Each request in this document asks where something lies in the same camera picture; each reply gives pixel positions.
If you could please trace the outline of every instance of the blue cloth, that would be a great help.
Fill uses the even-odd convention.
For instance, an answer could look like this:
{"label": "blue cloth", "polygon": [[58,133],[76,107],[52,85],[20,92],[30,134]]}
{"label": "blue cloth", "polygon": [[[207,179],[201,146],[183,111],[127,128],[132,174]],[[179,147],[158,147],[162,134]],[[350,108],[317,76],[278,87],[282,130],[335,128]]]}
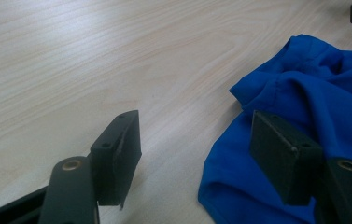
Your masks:
{"label": "blue cloth", "polygon": [[254,110],[275,113],[319,142],[326,158],[352,160],[352,51],[308,35],[231,88],[243,112],[213,145],[199,202],[217,223],[314,223],[309,206],[282,204],[249,155]]}

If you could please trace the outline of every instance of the blue shirt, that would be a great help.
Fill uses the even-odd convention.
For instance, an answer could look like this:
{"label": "blue shirt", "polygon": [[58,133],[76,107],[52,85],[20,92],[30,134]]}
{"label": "blue shirt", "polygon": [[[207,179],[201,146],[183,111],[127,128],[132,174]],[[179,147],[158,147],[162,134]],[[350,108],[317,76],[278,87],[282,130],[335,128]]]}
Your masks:
{"label": "blue shirt", "polygon": [[279,115],[320,143],[325,158],[352,160],[352,51],[308,35],[231,88],[243,112],[213,145],[198,199],[217,223],[315,223],[309,206],[282,204],[249,155],[254,110]]}

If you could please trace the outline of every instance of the blue fabric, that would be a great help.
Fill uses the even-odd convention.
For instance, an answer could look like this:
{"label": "blue fabric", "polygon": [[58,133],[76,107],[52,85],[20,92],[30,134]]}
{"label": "blue fabric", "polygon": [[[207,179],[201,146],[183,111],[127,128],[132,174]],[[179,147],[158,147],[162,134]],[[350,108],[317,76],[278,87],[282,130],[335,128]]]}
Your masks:
{"label": "blue fabric", "polygon": [[309,206],[282,204],[250,157],[254,110],[275,113],[319,142],[325,157],[352,159],[352,51],[308,35],[231,88],[243,112],[213,145],[199,202],[217,223],[314,223]]}

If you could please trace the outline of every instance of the wooden table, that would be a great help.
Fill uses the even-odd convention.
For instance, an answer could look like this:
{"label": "wooden table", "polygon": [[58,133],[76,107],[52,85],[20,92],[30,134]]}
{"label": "wooden table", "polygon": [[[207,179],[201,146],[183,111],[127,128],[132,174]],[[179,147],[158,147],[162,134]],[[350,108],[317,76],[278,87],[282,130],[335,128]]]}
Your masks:
{"label": "wooden table", "polygon": [[352,49],[346,0],[0,1],[0,206],[140,112],[143,157],[102,223],[212,223],[204,160],[241,112],[228,89],[292,35]]}

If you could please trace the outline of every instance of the wood grain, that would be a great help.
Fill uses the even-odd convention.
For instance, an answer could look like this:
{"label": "wood grain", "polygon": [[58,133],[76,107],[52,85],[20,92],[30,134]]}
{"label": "wood grain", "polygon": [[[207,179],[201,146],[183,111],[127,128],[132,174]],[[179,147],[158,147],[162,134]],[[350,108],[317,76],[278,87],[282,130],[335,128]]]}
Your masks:
{"label": "wood grain", "polygon": [[204,160],[241,112],[228,89],[292,35],[352,50],[345,0],[0,1],[0,206],[140,111],[143,157],[102,223],[212,223]]}

